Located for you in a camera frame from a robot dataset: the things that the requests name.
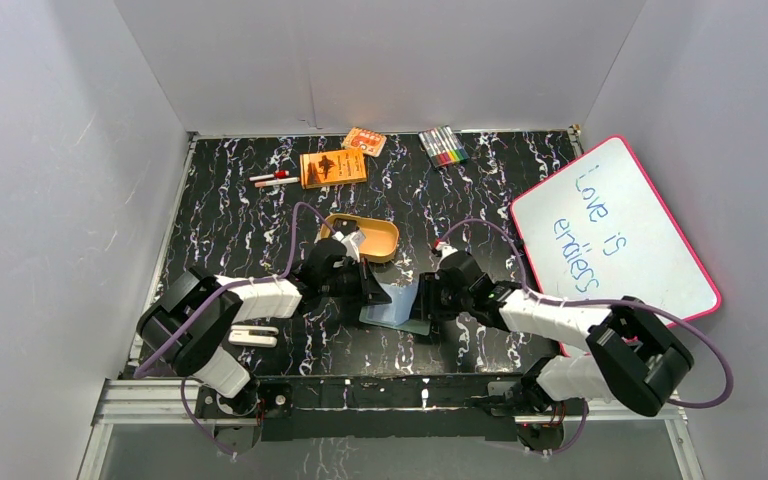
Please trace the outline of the mint green card holder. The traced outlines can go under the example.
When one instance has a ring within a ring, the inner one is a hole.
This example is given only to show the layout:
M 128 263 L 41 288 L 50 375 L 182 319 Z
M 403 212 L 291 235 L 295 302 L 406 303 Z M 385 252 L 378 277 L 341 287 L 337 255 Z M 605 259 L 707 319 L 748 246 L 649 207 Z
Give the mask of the mint green card holder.
M 431 330 L 431 322 L 422 319 L 419 312 L 414 312 L 419 283 L 414 282 L 403 286 L 382 284 L 382 288 L 391 301 L 387 304 L 362 307 L 359 321 L 368 325 L 427 336 Z

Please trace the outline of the orange oval tray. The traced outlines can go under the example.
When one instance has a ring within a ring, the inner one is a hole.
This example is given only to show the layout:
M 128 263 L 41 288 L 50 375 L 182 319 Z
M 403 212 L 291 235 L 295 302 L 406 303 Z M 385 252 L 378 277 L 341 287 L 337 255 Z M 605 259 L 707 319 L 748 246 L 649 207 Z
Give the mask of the orange oval tray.
M 326 221 L 342 233 L 359 230 L 365 236 L 359 245 L 359 254 L 369 262 L 385 264 L 394 259 L 400 238 L 394 223 L 346 213 L 332 213 Z

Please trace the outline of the red capped marker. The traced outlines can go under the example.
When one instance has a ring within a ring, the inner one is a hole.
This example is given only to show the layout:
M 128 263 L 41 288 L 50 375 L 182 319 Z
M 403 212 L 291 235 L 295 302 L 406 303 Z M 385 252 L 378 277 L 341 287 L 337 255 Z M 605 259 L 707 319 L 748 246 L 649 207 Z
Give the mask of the red capped marker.
M 252 176 L 249 178 L 249 181 L 261 182 L 261 181 L 268 181 L 268 180 L 274 180 L 274 179 L 283 179 L 283 178 L 287 178 L 288 176 L 289 176 L 289 172 L 287 170 L 278 170 L 269 174 Z

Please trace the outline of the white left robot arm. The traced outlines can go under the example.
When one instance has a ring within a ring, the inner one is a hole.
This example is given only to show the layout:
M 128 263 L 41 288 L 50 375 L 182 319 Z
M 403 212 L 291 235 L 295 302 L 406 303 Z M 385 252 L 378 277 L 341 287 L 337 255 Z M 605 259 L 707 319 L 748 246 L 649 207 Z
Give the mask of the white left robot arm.
M 292 318 L 325 298 L 362 306 L 390 303 L 390 295 L 360 255 L 361 241 L 360 232 L 320 239 L 285 275 L 228 278 L 190 268 L 138 320 L 136 332 L 153 354 L 136 376 L 147 375 L 155 362 L 163 361 L 175 375 L 213 389 L 231 414 L 250 414 L 259 400 L 254 378 L 223 347 L 233 325 Z

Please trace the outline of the small orange card box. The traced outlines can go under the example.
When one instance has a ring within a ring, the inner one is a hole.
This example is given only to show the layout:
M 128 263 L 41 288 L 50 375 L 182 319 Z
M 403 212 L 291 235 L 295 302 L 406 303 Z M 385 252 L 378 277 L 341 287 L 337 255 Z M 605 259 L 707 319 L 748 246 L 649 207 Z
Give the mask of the small orange card box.
M 364 155 L 378 157 L 386 144 L 387 136 L 363 129 L 353 127 L 341 142 L 344 149 L 355 149 L 361 151 Z

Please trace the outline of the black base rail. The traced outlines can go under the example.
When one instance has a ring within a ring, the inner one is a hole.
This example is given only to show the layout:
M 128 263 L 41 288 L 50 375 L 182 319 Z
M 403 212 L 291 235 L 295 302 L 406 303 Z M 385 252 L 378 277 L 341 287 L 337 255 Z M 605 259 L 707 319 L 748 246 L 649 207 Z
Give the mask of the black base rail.
M 201 420 L 246 420 L 267 442 L 325 437 L 479 437 L 555 451 L 575 433 L 579 400 L 542 401 L 520 374 L 265 376 L 237 397 L 198 390 Z

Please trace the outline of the white marker pen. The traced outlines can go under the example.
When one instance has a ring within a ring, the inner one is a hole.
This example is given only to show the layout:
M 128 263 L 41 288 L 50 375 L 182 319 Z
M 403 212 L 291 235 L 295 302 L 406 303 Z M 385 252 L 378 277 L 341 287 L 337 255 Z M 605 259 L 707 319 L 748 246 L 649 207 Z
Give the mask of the white marker pen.
M 299 177 L 285 177 L 285 178 L 273 178 L 269 180 L 258 181 L 254 183 L 257 188 L 266 188 L 271 186 L 296 184 L 300 182 Z

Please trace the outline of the pink framed whiteboard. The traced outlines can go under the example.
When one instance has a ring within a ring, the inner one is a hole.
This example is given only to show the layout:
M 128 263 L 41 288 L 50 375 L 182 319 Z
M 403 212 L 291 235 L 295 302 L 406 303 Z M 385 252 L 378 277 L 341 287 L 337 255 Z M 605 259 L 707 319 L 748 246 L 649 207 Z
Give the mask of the pink framed whiteboard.
M 593 147 L 510 205 L 540 292 L 636 297 L 686 321 L 721 294 L 621 136 Z

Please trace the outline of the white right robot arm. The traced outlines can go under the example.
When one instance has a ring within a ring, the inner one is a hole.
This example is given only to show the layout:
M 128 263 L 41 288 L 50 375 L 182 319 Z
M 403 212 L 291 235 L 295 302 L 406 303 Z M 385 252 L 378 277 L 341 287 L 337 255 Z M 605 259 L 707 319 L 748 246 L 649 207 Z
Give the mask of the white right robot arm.
M 653 417 L 694 365 L 689 350 L 634 297 L 575 307 L 492 280 L 470 253 L 446 242 L 437 241 L 433 252 L 438 266 L 420 277 L 414 302 L 420 319 L 442 323 L 467 314 L 488 328 L 538 335 L 582 352 L 536 361 L 507 391 L 489 394 L 489 408 L 547 414 L 566 400 L 598 399 Z

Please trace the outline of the coloured marker pack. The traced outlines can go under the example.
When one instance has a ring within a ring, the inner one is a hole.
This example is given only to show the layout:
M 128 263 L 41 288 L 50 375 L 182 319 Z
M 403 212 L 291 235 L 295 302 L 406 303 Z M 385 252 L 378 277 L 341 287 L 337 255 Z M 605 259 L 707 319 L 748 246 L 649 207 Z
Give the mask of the coloured marker pack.
M 460 164 L 470 158 L 463 143 L 448 125 L 421 131 L 418 137 L 435 169 Z

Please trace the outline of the orange book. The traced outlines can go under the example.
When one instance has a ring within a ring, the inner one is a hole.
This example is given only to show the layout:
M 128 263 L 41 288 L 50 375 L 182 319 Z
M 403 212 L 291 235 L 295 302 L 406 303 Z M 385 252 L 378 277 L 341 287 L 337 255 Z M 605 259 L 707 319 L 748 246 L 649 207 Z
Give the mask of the orange book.
M 359 149 L 300 156 L 300 180 L 304 189 L 363 183 L 367 179 L 366 156 Z

